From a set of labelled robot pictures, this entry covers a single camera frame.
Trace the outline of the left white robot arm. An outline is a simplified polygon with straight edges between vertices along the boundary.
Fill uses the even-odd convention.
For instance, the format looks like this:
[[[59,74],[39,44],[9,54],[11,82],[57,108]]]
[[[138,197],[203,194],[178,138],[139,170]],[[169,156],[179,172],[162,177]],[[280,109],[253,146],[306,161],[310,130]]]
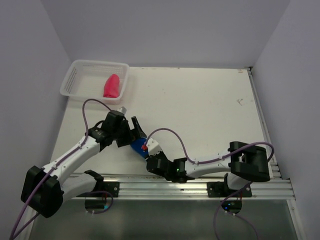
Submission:
[[[50,218],[64,202],[74,197],[105,197],[104,178],[97,172],[86,170],[75,178],[70,175],[113,142],[120,148],[146,139],[137,118],[133,116],[131,120],[133,128],[124,113],[112,110],[104,120],[88,128],[84,137],[60,158],[43,167],[31,167],[26,173],[21,200],[43,217]]]

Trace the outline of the blue microfiber towel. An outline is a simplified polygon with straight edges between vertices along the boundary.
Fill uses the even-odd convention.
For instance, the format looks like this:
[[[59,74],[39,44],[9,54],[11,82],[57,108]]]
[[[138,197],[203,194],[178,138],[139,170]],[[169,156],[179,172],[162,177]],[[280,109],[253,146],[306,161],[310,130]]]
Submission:
[[[146,138],[139,138],[130,144],[131,148],[144,159],[147,159],[149,157],[148,148],[146,146],[146,140]]]

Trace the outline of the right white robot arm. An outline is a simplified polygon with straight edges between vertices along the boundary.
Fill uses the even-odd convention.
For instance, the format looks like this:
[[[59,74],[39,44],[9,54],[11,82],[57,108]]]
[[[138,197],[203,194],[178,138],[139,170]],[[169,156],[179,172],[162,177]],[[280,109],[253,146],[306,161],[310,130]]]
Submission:
[[[150,139],[142,146],[147,151],[146,169],[148,172],[165,178],[169,182],[184,184],[204,175],[226,173],[223,192],[235,196],[248,183],[270,181],[267,150],[261,145],[266,142],[244,143],[233,141],[229,148],[209,157],[189,159],[187,157],[169,160],[160,144]]]

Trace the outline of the pink microfiber towel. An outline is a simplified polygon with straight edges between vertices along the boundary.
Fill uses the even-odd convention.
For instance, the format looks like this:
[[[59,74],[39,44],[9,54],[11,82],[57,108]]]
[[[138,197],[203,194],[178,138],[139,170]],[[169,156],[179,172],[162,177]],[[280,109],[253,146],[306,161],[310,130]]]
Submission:
[[[120,95],[119,92],[120,78],[117,74],[112,74],[106,80],[103,88],[103,97],[104,98],[118,98]]]

